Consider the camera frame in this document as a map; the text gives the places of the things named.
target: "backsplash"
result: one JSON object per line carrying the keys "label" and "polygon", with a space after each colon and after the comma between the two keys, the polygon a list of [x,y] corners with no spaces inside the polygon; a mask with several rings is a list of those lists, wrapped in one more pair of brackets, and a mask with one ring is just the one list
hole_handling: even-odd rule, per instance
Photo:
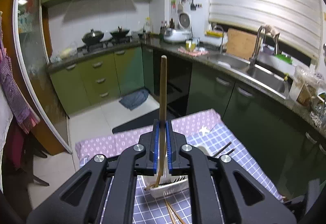
{"label": "backsplash", "polygon": [[110,39],[118,26],[136,31],[149,16],[149,0],[81,0],[48,9],[53,54],[69,46],[83,46],[82,37],[91,28]]}

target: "stainless steel sink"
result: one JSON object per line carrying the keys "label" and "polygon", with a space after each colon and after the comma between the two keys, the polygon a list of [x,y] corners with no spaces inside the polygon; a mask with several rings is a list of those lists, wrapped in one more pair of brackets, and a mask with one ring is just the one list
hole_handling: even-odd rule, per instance
{"label": "stainless steel sink", "polygon": [[281,94],[285,93],[285,85],[283,78],[270,72],[269,70],[255,65],[255,67],[249,68],[246,73],[257,81],[269,86],[276,92]]}
{"label": "stainless steel sink", "polygon": [[245,59],[241,59],[232,55],[226,55],[226,54],[214,54],[214,55],[208,55],[207,58],[209,60],[213,60],[217,62],[217,64],[222,65],[224,67],[228,67],[228,65],[235,70],[241,70],[244,69],[249,65],[249,61],[246,61]]}

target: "metal screw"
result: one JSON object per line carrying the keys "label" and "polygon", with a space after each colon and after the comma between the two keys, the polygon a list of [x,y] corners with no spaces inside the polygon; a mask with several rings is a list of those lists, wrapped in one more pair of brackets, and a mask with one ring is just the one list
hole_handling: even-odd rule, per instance
{"label": "metal screw", "polygon": [[94,157],[94,161],[95,161],[95,162],[102,162],[102,161],[104,161],[104,155],[102,155],[102,154],[97,154],[97,155]]}
{"label": "metal screw", "polygon": [[143,149],[144,149],[144,146],[141,145],[141,144],[136,144],[136,145],[134,146],[134,150],[135,150],[135,151],[142,151]]}
{"label": "metal screw", "polygon": [[229,155],[222,155],[221,161],[222,162],[231,162],[231,157]]}
{"label": "metal screw", "polygon": [[189,144],[182,145],[181,147],[184,151],[191,151],[192,147]]}

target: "cutting board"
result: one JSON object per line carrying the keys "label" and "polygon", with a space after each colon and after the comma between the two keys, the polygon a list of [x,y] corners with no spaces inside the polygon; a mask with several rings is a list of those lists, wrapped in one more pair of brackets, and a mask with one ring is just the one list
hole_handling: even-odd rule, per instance
{"label": "cutting board", "polygon": [[226,53],[249,60],[254,52],[256,35],[229,28]]}

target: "drawer handle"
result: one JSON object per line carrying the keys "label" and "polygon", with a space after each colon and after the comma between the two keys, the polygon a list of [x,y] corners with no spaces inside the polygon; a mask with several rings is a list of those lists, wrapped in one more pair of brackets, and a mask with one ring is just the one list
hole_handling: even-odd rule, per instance
{"label": "drawer handle", "polygon": [[106,93],[104,93],[104,94],[100,94],[100,97],[106,97],[106,96],[108,96],[109,95],[109,92],[106,92]]}
{"label": "drawer handle", "polygon": [[97,62],[97,63],[94,63],[94,64],[93,64],[93,68],[98,68],[98,67],[101,67],[101,66],[102,66],[102,64],[103,64],[103,62],[102,62],[102,61],[100,61],[100,62]]}
{"label": "drawer handle", "polygon": [[240,94],[242,94],[242,95],[245,96],[245,97],[253,97],[253,95],[252,95],[251,93],[248,93],[247,91],[241,89],[240,87],[238,87],[237,90],[238,90],[238,92],[239,92]]}
{"label": "drawer handle", "polygon": [[326,155],[326,150],[323,148],[321,144],[319,144],[319,149],[322,151],[323,154]]}
{"label": "drawer handle", "polygon": [[125,50],[122,50],[122,51],[117,51],[116,53],[115,53],[115,55],[123,55],[123,54],[125,54]]}
{"label": "drawer handle", "polygon": [[306,135],[306,138],[307,138],[307,139],[308,139],[312,144],[316,144],[316,143],[317,143],[317,141],[314,140],[314,139],[309,135],[308,132],[306,132],[305,135]]}
{"label": "drawer handle", "polygon": [[223,86],[230,86],[230,83],[229,83],[229,82],[224,81],[224,80],[222,80],[221,78],[215,77],[215,80],[216,80],[219,84],[221,84],[221,85],[223,85]]}
{"label": "drawer handle", "polygon": [[67,71],[72,70],[73,68],[76,67],[76,64],[70,65],[66,68]]}
{"label": "drawer handle", "polygon": [[102,78],[102,79],[97,79],[95,82],[97,82],[98,84],[104,83],[104,81],[106,80],[106,78]]}

